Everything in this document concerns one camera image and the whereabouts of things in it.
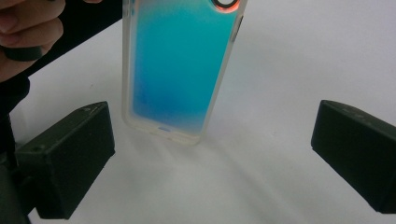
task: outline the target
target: white table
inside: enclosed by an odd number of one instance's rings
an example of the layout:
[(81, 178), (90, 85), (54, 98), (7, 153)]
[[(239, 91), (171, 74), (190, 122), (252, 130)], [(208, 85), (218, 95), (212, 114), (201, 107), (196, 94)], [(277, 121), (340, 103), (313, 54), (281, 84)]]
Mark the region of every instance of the white table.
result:
[(396, 223), (310, 146), (319, 101), (396, 124), (396, 2), (250, 0), (202, 143), (121, 120), (121, 22), (31, 77), (12, 114), (26, 143), (73, 110), (108, 101), (116, 155), (70, 224)]

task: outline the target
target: clear phone case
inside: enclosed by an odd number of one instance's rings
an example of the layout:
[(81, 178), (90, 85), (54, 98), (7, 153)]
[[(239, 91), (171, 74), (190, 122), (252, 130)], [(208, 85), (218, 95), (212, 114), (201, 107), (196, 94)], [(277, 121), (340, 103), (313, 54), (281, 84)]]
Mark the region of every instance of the clear phone case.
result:
[(248, 0), (224, 1), (124, 0), (126, 123), (199, 142)]

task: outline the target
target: hand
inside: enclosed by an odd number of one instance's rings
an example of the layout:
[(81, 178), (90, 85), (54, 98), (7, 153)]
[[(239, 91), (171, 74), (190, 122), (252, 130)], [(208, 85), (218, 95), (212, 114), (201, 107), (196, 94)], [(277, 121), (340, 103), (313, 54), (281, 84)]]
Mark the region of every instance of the hand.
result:
[[(85, 0), (87, 3), (101, 1)], [(46, 54), (64, 32), (58, 19), (64, 11), (64, 6), (64, 0), (1, 0), (0, 46), (41, 46), (43, 54)], [(12, 61), (0, 48), (0, 82), (16, 76), (33, 63)]]

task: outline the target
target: camera lens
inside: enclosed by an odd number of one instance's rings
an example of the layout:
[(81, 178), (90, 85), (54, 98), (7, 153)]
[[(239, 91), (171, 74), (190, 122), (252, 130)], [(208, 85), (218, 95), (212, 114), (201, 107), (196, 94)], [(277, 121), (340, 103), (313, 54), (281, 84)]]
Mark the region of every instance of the camera lens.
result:
[(212, 0), (217, 7), (230, 8), (235, 6), (239, 0)]

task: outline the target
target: black sleeve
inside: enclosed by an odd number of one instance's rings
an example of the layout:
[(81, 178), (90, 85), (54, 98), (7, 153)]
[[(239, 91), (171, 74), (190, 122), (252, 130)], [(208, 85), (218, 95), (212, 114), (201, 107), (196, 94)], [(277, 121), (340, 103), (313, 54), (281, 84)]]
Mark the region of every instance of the black sleeve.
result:
[(82, 0), (66, 0), (64, 12), (59, 17), (64, 25), (64, 35), (61, 39), (33, 66), (14, 78), (0, 83), (0, 145), (4, 143), (2, 138), (6, 136), (5, 129), (10, 130), (8, 113), (29, 92), (28, 77), (70, 49), (103, 31), (121, 17), (122, 0), (103, 0), (100, 4), (87, 4)]

